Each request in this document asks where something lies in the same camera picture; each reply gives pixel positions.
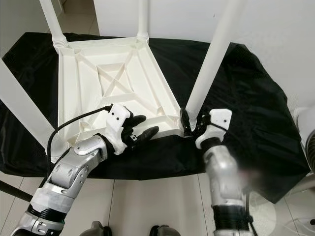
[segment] robotic hand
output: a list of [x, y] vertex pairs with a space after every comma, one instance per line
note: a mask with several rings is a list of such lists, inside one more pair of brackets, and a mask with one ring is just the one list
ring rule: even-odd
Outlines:
[[202, 117], [200, 125], [193, 132], [186, 111], [181, 112], [186, 134], [198, 137], [195, 144], [203, 153], [216, 225], [214, 236], [256, 236], [252, 217], [243, 200], [236, 160], [227, 147], [221, 144], [229, 128], [232, 112], [228, 109], [212, 109]]
[[105, 135], [96, 134], [79, 141], [61, 156], [47, 181], [35, 192], [11, 236], [60, 235], [64, 219], [88, 174], [108, 155], [137, 148], [158, 132], [155, 126], [136, 136], [132, 128], [144, 122], [145, 116], [133, 116], [120, 104], [111, 105], [107, 111]]

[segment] robot forearm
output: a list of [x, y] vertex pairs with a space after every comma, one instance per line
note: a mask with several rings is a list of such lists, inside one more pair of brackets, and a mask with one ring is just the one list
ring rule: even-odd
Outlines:
[[196, 140], [196, 146], [204, 153], [203, 159], [210, 180], [216, 224], [214, 235], [252, 236], [236, 160], [227, 147], [221, 144], [229, 128], [232, 112], [213, 109], [209, 115], [211, 120], [208, 121], [205, 132]]
[[100, 135], [78, 142], [55, 165], [43, 187], [37, 189], [12, 236], [60, 235], [88, 174], [106, 159], [106, 143]]

